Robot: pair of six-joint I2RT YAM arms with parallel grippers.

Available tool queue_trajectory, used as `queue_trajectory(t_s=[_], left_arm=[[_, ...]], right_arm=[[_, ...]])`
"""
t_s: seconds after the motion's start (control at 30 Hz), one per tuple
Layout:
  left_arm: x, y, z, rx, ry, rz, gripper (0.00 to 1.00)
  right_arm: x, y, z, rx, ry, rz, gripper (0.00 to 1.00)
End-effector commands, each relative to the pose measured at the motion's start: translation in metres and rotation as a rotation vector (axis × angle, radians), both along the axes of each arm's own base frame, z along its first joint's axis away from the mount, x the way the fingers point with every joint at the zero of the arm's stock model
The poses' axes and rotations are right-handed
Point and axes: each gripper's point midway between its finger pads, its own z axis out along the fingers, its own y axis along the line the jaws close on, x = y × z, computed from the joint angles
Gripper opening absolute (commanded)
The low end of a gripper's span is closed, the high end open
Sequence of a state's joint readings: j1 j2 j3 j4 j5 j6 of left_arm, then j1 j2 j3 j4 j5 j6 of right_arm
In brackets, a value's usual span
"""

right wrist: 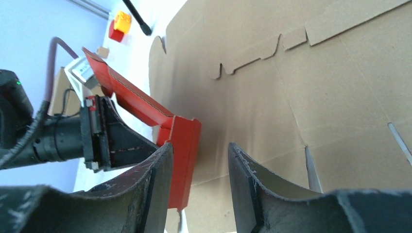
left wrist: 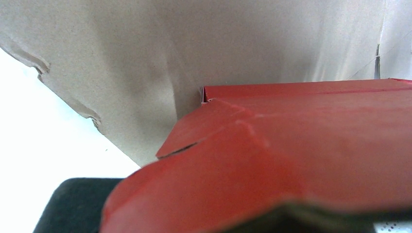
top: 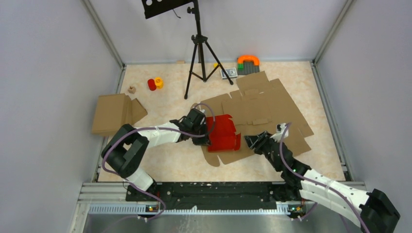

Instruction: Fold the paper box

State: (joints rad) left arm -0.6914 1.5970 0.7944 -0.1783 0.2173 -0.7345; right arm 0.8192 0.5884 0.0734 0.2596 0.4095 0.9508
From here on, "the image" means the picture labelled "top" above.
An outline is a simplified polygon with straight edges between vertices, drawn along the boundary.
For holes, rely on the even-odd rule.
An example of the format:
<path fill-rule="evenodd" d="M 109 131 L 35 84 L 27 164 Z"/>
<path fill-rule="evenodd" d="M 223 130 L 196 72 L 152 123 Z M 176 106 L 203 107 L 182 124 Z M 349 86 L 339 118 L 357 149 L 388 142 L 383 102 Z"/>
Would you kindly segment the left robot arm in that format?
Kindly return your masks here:
<path fill-rule="evenodd" d="M 207 126 L 206 116 L 198 109 L 191 109 L 180 119 L 167 123 L 135 128 L 124 124 L 101 152 L 102 168 L 109 165 L 114 173 L 137 187 L 137 194 L 143 200 L 151 200 L 156 193 L 154 179 L 141 167 L 147 149 L 167 143 L 192 140 L 194 145 L 209 146 L 209 135 L 215 128 Z"/>

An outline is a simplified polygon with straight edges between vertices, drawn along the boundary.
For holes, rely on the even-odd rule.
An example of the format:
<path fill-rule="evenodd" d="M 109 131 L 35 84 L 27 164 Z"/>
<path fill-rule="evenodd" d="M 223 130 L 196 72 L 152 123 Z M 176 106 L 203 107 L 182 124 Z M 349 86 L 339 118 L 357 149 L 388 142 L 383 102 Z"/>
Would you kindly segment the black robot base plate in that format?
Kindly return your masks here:
<path fill-rule="evenodd" d="M 297 188 L 284 182 L 158 182 L 145 194 L 127 188 L 126 201 L 164 201 L 167 210 L 270 210 L 281 203 L 306 204 Z"/>

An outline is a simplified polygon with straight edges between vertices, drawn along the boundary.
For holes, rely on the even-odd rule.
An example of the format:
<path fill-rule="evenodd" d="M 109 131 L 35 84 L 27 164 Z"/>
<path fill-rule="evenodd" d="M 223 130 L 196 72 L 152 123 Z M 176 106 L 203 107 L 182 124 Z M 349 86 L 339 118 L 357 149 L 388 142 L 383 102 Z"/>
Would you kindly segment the red paper box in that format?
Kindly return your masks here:
<path fill-rule="evenodd" d="M 215 116 L 213 131 L 208 135 L 210 145 L 208 152 L 238 151 L 241 145 L 241 133 L 236 133 L 232 116 L 225 114 Z"/>

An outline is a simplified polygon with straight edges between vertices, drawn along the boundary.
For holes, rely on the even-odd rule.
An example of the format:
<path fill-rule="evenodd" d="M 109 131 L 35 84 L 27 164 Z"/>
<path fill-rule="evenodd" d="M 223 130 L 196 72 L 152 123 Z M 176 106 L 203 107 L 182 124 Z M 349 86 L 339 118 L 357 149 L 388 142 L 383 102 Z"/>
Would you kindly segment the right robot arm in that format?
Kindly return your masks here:
<path fill-rule="evenodd" d="M 314 201 L 347 218 L 364 233 L 395 231 L 400 213 L 384 192 L 359 190 L 320 174 L 295 159 L 280 134 L 264 131 L 244 138 L 249 149 L 263 155 L 280 172 L 289 199 Z"/>

